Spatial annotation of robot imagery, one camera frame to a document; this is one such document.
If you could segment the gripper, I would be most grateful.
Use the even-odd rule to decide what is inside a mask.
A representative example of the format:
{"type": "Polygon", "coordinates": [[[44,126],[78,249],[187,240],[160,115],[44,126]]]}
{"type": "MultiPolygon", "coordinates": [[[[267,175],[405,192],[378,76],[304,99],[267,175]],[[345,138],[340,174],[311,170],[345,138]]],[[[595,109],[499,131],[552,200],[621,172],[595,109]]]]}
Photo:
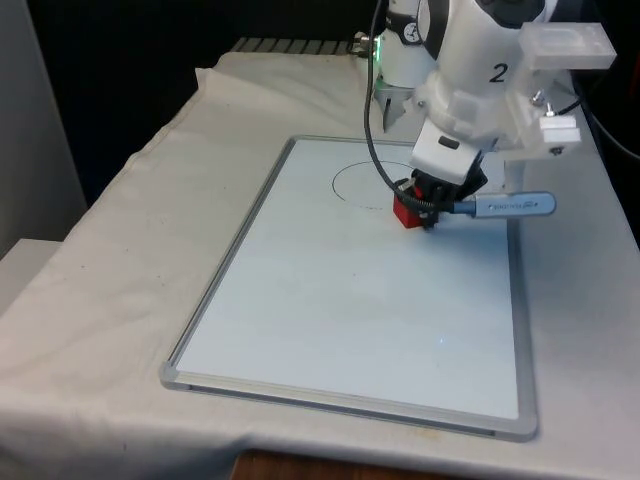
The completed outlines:
{"type": "MultiPolygon", "coordinates": [[[[487,184],[488,179],[481,168],[484,155],[478,154],[471,165],[464,182],[455,185],[445,180],[414,169],[411,178],[414,180],[414,193],[424,201],[432,204],[462,201],[473,195],[487,184]]],[[[422,226],[425,231],[431,231],[439,222],[442,209],[425,212],[421,215],[422,226]]]]}

